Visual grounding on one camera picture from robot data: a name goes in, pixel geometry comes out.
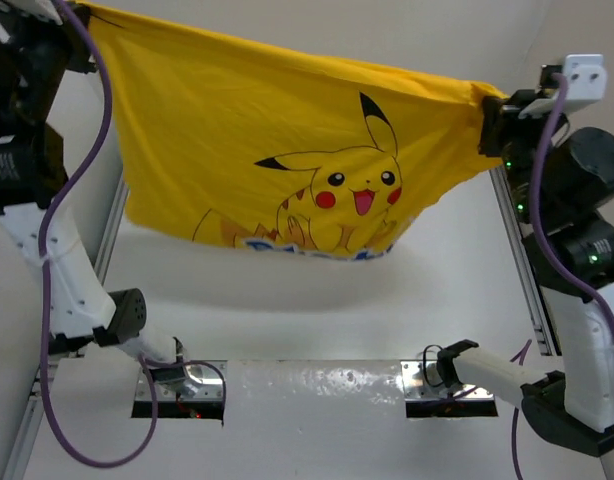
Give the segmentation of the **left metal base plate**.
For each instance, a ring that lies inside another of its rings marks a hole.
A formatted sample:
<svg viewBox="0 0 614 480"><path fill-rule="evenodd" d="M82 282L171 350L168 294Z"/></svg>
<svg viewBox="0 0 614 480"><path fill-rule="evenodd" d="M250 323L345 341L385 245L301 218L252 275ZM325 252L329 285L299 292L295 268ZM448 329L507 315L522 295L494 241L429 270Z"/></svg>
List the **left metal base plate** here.
<svg viewBox="0 0 614 480"><path fill-rule="evenodd" d="M174 367L149 366L159 402L175 400L209 402L224 397L226 361L200 361Z"/></svg>

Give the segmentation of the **aluminium table frame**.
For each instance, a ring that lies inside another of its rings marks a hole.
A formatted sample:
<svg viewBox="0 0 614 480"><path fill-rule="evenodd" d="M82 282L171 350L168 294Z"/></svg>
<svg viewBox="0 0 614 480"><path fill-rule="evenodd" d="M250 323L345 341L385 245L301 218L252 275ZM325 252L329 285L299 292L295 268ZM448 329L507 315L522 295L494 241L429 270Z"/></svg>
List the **aluminium table frame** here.
<svg viewBox="0 0 614 480"><path fill-rule="evenodd" d="M431 344L472 339L503 358L526 341L531 367L560 361L502 173L478 176L427 211L388 256L345 263L227 252L131 224L120 172L92 173L76 195L78 223L108 194L96 269L110 289L136 286L150 323L194 358L230 362L396 364ZM25 472L39 428L33 398L5 477Z"/></svg>

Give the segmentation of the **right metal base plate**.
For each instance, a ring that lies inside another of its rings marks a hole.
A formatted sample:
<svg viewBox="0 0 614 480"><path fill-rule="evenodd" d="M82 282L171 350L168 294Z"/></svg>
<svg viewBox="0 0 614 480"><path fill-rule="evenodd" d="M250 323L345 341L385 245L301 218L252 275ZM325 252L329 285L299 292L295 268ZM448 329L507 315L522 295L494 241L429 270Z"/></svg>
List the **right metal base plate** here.
<svg viewBox="0 0 614 480"><path fill-rule="evenodd" d="M463 384L447 388L440 384L436 361L414 359L401 362L403 393L407 402L493 400L486 389Z"/></svg>

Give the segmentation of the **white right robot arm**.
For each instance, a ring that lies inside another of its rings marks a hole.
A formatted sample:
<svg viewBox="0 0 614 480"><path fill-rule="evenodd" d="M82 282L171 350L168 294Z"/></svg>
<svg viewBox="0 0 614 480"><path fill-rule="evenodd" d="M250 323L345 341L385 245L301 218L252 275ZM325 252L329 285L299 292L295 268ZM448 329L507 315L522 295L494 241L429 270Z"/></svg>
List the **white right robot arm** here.
<svg viewBox="0 0 614 480"><path fill-rule="evenodd" d="M522 245L563 367L528 370L463 340L439 350L424 381L449 398L486 388L546 442L598 458L614 450L614 227L599 211L614 198L614 135L584 127L553 144L567 116L528 115L538 100L530 90L486 97L479 150L503 160L517 217L532 228Z"/></svg>

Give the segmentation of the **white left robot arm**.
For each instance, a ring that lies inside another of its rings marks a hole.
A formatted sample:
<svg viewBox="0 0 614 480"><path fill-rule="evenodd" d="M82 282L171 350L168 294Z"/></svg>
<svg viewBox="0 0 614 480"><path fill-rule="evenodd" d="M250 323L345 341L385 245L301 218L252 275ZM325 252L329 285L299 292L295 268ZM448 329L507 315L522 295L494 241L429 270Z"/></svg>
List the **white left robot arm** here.
<svg viewBox="0 0 614 480"><path fill-rule="evenodd" d="M0 224L39 276L43 360L112 347L169 386L189 376L181 343L149 326L140 290L103 288L68 204L111 126L111 82L88 20L86 8L65 1L0 1ZM67 71L97 74L103 90L99 131L73 174L48 123Z"/></svg>

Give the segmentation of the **white front cover board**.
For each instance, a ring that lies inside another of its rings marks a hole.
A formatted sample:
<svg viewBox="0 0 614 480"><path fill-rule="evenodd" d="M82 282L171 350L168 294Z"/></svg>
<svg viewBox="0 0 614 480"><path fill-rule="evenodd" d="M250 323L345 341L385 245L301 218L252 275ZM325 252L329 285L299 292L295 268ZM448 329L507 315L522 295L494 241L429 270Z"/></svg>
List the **white front cover board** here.
<svg viewBox="0 0 614 480"><path fill-rule="evenodd" d="M410 419L396 364L236 362L223 421L162 419L136 459L70 458L39 428L29 479L599 479L599 461L548 445L511 409Z"/></svg>

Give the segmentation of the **metal base plate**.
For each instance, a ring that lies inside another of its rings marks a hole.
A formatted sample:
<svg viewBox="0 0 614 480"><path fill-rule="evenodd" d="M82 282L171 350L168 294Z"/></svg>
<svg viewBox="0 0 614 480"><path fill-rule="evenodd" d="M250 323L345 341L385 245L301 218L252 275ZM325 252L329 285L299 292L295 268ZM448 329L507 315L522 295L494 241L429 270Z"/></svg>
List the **metal base plate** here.
<svg viewBox="0 0 614 480"><path fill-rule="evenodd" d="M224 397L226 361L200 361L174 367L149 366L159 402L175 400L209 402Z"/></svg>
<svg viewBox="0 0 614 480"><path fill-rule="evenodd" d="M493 400L486 389L463 384L447 388L440 384L436 361L414 359L401 362L403 393L407 402Z"/></svg>

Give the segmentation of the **yellow printed pillowcase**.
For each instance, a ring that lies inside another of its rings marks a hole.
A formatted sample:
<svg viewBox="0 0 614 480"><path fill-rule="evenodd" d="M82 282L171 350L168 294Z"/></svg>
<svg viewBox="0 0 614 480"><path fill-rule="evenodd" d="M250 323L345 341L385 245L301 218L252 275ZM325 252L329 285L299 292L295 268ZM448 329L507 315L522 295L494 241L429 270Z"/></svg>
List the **yellow printed pillowcase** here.
<svg viewBox="0 0 614 480"><path fill-rule="evenodd" d="M133 223L196 243L344 260L388 253L498 165L494 86L313 55L91 6Z"/></svg>

